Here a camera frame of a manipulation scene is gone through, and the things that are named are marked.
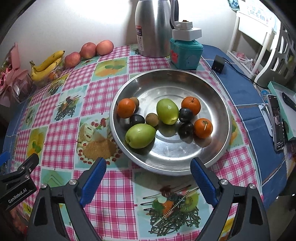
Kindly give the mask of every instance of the bowl rim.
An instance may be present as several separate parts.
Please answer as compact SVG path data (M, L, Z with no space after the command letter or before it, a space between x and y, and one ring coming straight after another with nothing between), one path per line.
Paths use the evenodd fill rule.
M226 112L227 112L227 117L228 117L228 133L227 133L227 139L223 145L223 147L221 148L221 150L216 154L216 156L214 158L212 158L211 160L209 160L207 163L205 163L205 166L207 168L209 168L210 166L212 166L213 164L215 164L220 158L221 156L226 152L227 150L227 147L229 145L229 142L230 142L230 138L231 138L231 126L232 126L232 121L231 121L231 117L230 117L230 110L228 108L228 105L226 103L226 100L222 97L222 95L213 87L213 85L211 85L210 83L208 83L207 81L205 81L205 79L201 78L200 76L194 74L194 73L191 73L191 72L188 72L188 71L185 71L185 70L179 70L179 69L154 69L154 70L150 70L150 71L146 71L146 72L143 72L143 73L140 73L138 75L136 75L135 77L131 78L129 81L127 81L121 88L120 90L117 92L117 94L115 95L115 97L113 98L112 100L112 104L110 106L110 112L109 112L109 125L110 125L110 129L111 129L111 133L113 135L113 138L116 142L116 144L118 145L118 147L122 150L122 152L131 160L133 161L135 164L137 164L138 166L148 170L148 171L151 171L151 172L154 172L154 173L157 173L157 174L161 174L161 175L168 175L168 176L185 176L185 175L190 175L191 174L191 170L190 168L189 169L186 169L186 170L165 170L165 169L162 169L162 168L158 168L158 167L155 167L155 166L152 166L152 165L149 165L147 163L144 163L142 162L140 159L138 159L136 156L134 156L129 150L126 149L126 147L124 146L124 144L122 143L122 141L119 139L118 135L117 135L117 132L115 130L115 125L114 125L114 117L113 117L113 113L114 113L114 110L115 110L115 105L116 105L116 102L117 102L117 99L119 97L119 95L121 94L121 92L123 91L123 89L129 85L129 83L131 83L132 81L134 81L136 78L142 76L142 75L145 75L147 73L151 73L151 72L156 72L156 71L177 71L177 72L183 72L183 73L186 73L186 74L190 74L190 75L193 75L195 77L198 77L199 79L201 79L202 81L204 81L206 84L208 84L210 87L213 88L213 90L218 94L218 96L220 97L220 99L222 100L224 106L225 106L225 109L226 109Z

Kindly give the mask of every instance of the banana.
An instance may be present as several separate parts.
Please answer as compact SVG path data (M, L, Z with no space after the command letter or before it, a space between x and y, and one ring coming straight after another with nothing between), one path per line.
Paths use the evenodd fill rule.
M60 50L60 51L57 51L54 54L50 55L42 64L40 64L38 66L34 66L35 72L41 72L41 71L45 70L58 58L63 57L64 53L65 53L65 51Z
M62 58L57 59L51 65L49 65L45 70L40 72L35 71L35 65L32 61L30 61L30 64L32 67L31 79L33 81L40 81L44 79L61 62L61 60Z

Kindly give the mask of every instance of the power adapter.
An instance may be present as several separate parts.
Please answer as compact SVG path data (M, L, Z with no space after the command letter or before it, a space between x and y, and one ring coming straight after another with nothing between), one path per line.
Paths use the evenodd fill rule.
M225 60L219 55L216 55L215 60L212 65L212 70L221 73L225 65Z

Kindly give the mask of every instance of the smartphone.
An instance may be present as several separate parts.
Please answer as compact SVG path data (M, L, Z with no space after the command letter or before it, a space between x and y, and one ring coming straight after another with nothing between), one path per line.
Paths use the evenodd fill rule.
M285 146L285 134L279 102L275 95L267 95L269 113L271 115L271 125L274 139L275 151L280 151Z

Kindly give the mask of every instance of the orange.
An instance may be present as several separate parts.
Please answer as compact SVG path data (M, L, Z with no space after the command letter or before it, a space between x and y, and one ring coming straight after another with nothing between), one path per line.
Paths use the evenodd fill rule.
M194 123L194 134L197 137L205 139L213 132L212 123L206 118L200 118Z
M122 99L117 105L117 114L124 119L130 118L136 109L135 102L129 98Z
M181 108L188 108L192 111L193 115L197 115L200 112L200 101L192 96L186 97L182 100Z

